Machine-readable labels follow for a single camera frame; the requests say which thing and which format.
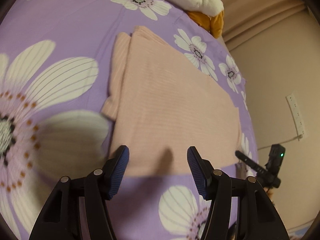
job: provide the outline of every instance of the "wall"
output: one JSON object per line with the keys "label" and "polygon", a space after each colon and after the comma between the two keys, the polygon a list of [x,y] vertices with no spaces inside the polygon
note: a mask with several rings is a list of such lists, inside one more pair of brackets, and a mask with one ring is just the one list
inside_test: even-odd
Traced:
{"label": "wall", "polygon": [[[309,136],[284,144],[274,201],[287,229],[320,209],[320,26],[307,11],[271,26],[231,51],[247,80],[258,148],[297,136],[286,96],[294,92]],[[259,151],[260,164],[269,149]]]}

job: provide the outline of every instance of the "cable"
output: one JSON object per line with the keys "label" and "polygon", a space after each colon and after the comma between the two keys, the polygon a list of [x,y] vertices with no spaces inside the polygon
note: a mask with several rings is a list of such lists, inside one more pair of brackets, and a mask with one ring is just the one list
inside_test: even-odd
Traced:
{"label": "cable", "polygon": [[[296,139],[302,139],[302,134],[300,134],[300,135],[298,135],[298,136],[296,136],[296,137],[293,137],[292,139],[289,139],[289,140],[286,140],[286,141],[284,141],[284,142],[280,142],[280,143],[278,143],[278,144],[284,144],[284,143],[287,143],[287,142],[291,142],[291,141],[294,141],[294,140],[296,140]],[[264,146],[264,147],[261,147],[261,148],[258,148],[258,151],[259,150],[262,150],[262,149],[266,149],[266,148],[269,148],[269,147],[271,147],[272,145],[268,145],[268,146]]]}

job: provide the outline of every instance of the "bed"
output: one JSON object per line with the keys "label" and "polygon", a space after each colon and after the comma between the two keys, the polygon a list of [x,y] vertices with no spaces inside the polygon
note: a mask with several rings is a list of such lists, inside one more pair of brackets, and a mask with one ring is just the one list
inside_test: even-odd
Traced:
{"label": "bed", "polygon": [[[12,113],[1,115],[1,128],[8,131],[8,122],[15,121],[13,130],[1,131],[2,143],[11,140],[17,154],[8,156],[7,163],[0,160],[0,212],[18,239],[28,239],[44,201],[70,163],[81,167],[75,174],[86,176],[94,169],[88,153],[108,156],[114,123],[99,113],[108,97],[113,44],[119,32],[130,34],[136,25],[146,26],[182,53],[186,51],[177,35],[187,43],[201,38],[206,47],[195,42],[193,60],[206,56],[212,61],[218,84],[239,109],[242,150],[257,161],[245,79],[236,66],[228,66],[240,81],[236,83],[218,67],[232,62],[229,52],[174,4],[148,0],[151,9],[138,9],[145,1],[17,0],[1,23],[0,113]],[[89,66],[93,60],[97,64]],[[81,64],[72,74],[57,70],[76,61]],[[223,171],[237,176],[236,164]],[[191,174],[125,176],[108,202],[117,239],[127,240],[200,239],[208,206]],[[236,221],[236,206],[234,198],[230,224]],[[90,239],[88,231],[83,237]]]}

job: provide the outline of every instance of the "black bracket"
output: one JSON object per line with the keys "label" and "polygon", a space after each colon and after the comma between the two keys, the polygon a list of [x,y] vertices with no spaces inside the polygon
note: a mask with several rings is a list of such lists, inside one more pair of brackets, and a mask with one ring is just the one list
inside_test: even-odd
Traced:
{"label": "black bracket", "polygon": [[128,161],[129,149],[122,145],[102,169],[84,178],[62,177],[44,204],[29,240],[82,240],[81,196],[85,198],[91,240],[116,240],[105,200],[117,194]]}
{"label": "black bracket", "polygon": [[187,160],[199,194],[211,200],[201,240],[226,239],[231,197],[238,197],[236,240],[289,240],[278,212],[255,177],[230,178],[202,159],[194,146],[188,149]]}
{"label": "black bracket", "polygon": [[[236,240],[289,240],[272,202],[255,177],[230,178],[215,170],[190,147],[187,160],[197,190],[212,200],[201,240],[226,240],[231,198],[238,197]],[[102,169],[85,178],[60,179],[44,204],[29,240],[82,240],[79,197],[84,196],[91,240],[116,240],[105,200],[117,194],[129,161],[129,149],[120,146]]]}

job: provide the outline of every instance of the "beige curtain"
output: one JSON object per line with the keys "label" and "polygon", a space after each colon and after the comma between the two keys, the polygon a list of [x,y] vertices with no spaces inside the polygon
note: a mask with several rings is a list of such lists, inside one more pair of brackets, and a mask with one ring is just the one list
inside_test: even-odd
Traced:
{"label": "beige curtain", "polygon": [[306,8],[302,0],[222,0],[223,39],[229,50]]}

